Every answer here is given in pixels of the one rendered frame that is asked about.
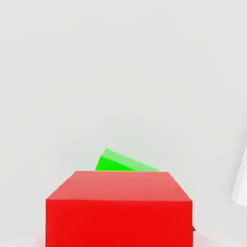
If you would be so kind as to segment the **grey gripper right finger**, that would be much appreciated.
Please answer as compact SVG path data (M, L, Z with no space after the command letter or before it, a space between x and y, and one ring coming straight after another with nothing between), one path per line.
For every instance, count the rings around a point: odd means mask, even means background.
M192 227L193 247L214 247L214 241Z

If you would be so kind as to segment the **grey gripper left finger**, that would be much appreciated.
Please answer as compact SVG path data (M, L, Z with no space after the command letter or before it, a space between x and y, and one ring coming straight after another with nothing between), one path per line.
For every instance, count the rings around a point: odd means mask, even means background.
M42 235L35 237L30 241L28 247L45 247L45 236Z

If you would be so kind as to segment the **small red cube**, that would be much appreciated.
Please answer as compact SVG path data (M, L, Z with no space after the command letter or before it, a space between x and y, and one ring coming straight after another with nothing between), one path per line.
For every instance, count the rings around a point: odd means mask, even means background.
M76 171L46 199L45 247L193 247L192 200L168 172Z

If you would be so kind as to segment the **small green cube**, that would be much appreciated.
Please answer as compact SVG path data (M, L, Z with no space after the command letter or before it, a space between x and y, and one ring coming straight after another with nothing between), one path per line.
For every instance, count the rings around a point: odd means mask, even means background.
M126 157L105 148L96 165L96 171L147 171L159 172L158 169Z

